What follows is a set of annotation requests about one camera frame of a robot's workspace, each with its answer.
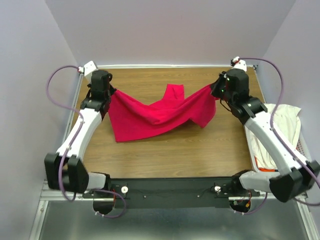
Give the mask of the pink t-shirt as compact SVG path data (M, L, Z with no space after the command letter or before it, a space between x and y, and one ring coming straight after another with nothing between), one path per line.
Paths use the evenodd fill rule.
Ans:
M116 90L109 119L117 143L155 137L191 120L204 128L216 114L216 97L209 85L185 97L182 84L168 84L162 99L147 105Z

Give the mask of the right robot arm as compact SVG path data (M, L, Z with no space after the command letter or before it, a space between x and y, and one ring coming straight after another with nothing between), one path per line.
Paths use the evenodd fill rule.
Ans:
M320 172L319 163L307 159L284 138L265 104L249 94L247 73L238 68L223 71L210 88L212 96L225 101L232 115L262 143L278 170L277 174L241 171L230 183L230 191L236 196L247 190L263 191L286 203L311 189Z

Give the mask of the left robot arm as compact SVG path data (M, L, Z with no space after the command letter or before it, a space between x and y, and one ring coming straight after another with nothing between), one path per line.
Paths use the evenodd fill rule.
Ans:
M110 194L110 176L88 172L83 160L93 133L110 108L111 95L115 91L111 80L112 74L106 70L95 70L91 74L89 90L77 111L76 123L57 151L47 154L44 159L50 189L79 194L93 190L101 198Z

